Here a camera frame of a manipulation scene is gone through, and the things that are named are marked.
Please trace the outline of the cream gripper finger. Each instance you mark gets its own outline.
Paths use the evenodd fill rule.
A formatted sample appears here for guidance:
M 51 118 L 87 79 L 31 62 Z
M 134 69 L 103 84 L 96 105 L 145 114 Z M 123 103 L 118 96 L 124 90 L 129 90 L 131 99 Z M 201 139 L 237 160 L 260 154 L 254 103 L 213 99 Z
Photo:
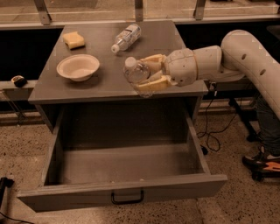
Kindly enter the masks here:
M 135 90 L 140 92 L 161 91 L 171 85 L 171 77 L 162 71 L 154 73 L 147 80 L 134 85 Z
M 154 54 L 140 59 L 153 73 L 160 71 L 165 66 L 166 56 L 163 54 Z

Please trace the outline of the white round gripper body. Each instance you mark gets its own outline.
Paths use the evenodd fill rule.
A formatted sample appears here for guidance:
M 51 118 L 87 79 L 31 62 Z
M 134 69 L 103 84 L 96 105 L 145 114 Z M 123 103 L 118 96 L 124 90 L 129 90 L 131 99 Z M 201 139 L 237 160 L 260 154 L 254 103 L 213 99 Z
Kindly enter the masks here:
M 164 69 L 173 86 L 191 85 L 198 77 L 198 66 L 194 53 L 188 48 L 170 53 L 164 61 Z

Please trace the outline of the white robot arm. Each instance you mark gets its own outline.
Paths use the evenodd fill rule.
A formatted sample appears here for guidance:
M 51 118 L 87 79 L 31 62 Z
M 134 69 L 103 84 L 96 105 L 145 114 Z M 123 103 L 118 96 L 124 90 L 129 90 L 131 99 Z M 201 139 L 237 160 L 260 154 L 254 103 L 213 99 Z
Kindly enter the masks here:
M 220 45 L 179 49 L 167 56 L 156 54 L 141 61 L 154 74 L 136 84 L 140 91 L 183 87 L 198 80 L 219 83 L 246 77 L 280 118 L 280 64 L 247 31 L 229 32 Z

